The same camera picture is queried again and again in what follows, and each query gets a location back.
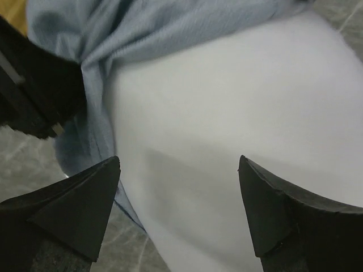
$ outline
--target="black object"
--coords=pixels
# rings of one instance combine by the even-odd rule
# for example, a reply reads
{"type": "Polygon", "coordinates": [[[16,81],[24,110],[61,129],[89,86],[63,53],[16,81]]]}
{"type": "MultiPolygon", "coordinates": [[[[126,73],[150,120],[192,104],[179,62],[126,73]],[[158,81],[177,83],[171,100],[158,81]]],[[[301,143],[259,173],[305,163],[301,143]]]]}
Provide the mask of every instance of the black object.
{"type": "Polygon", "coordinates": [[[244,156],[240,188],[265,272],[350,272],[363,267],[363,209],[289,183],[244,156]]]}
{"type": "Polygon", "coordinates": [[[81,67],[37,47],[0,16],[0,125],[55,137],[85,105],[81,67]]]}
{"type": "Polygon", "coordinates": [[[0,271],[88,272],[116,194],[112,157],[48,187],[0,203],[0,271]]]}

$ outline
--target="tiled floor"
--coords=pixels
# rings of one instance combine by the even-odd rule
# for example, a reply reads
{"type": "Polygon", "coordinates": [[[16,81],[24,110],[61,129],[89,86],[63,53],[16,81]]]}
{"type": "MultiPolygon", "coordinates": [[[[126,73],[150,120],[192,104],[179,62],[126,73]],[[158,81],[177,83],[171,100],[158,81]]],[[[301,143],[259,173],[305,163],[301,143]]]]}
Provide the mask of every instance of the tiled floor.
{"type": "MultiPolygon", "coordinates": [[[[317,0],[316,10],[338,29],[363,60],[363,0],[317,0]]],[[[0,201],[63,179],[50,141],[0,130],[0,201]]],[[[92,272],[163,272],[153,243],[114,207],[92,272]]]]}

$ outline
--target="yellow object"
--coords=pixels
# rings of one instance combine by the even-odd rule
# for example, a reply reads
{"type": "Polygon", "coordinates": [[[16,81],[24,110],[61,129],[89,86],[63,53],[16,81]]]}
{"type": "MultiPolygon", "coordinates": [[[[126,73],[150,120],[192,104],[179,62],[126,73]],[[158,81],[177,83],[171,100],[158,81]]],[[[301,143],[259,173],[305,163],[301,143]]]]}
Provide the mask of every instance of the yellow object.
{"type": "Polygon", "coordinates": [[[25,36],[27,34],[26,5],[27,0],[0,0],[0,15],[25,36]]]}

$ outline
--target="blue cloth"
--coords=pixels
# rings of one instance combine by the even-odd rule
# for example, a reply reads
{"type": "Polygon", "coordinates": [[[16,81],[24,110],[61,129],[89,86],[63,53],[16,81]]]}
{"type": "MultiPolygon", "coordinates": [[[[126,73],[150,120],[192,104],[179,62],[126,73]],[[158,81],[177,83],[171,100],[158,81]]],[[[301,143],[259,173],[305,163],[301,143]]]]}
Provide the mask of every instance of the blue cloth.
{"type": "MultiPolygon", "coordinates": [[[[103,90],[114,60],[146,61],[303,11],[313,0],[31,0],[28,37],[81,63],[87,110],[55,142],[68,176],[115,155],[103,90]]],[[[115,201],[142,228],[122,183],[115,201]]]]}

